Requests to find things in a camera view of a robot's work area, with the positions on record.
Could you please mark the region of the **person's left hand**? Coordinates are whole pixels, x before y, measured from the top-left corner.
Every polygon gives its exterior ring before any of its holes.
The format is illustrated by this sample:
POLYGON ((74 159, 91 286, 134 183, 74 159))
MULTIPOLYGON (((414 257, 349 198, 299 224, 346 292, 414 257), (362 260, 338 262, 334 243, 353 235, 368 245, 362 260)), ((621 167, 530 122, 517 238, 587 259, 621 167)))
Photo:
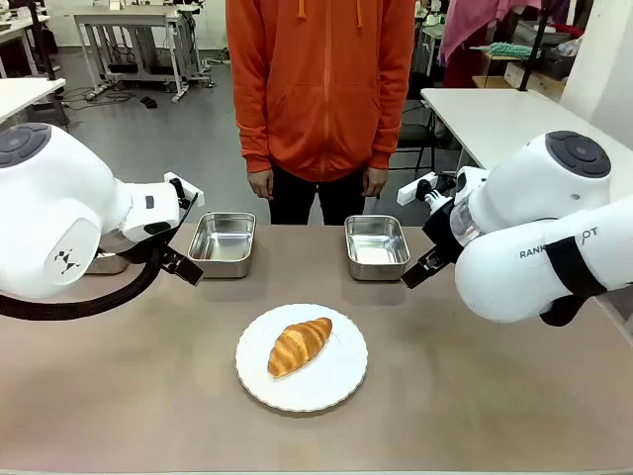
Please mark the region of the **person's left hand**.
POLYGON ((388 180, 388 169, 367 167, 363 174, 363 196, 378 197, 388 180))

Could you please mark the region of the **person's right hand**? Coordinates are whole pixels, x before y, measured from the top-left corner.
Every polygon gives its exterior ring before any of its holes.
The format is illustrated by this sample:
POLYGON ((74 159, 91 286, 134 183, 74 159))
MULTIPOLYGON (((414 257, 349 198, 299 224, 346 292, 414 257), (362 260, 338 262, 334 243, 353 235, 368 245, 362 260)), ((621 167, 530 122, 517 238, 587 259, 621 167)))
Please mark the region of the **person's right hand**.
POLYGON ((273 200, 273 170, 248 172, 247 181, 253 193, 260 199, 273 200))

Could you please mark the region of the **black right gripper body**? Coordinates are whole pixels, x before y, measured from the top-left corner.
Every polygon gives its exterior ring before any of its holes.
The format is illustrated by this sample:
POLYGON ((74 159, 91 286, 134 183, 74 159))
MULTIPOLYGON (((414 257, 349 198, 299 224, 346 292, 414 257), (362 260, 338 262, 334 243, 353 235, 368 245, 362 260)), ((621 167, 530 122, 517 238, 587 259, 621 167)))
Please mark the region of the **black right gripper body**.
POLYGON ((451 226, 450 216, 454 208, 454 200, 449 198, 447 202, 434 209, 430 218, 424 224, 422 230, 434 243, 434 247, 422 258, 427 263, 456 263, 463 251, 463 246, 455 238, 451 226))

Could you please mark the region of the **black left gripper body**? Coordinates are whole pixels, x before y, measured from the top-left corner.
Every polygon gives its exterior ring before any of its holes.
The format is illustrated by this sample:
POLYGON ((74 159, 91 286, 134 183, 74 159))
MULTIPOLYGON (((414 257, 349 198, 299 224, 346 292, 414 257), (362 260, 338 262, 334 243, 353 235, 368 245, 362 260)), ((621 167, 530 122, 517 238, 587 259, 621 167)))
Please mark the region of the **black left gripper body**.
POLYGON ((161 250, 160 265, 164 271, 178 271, 184 256, 177 250, 171 248, 168 244, 164 245, 161 250))

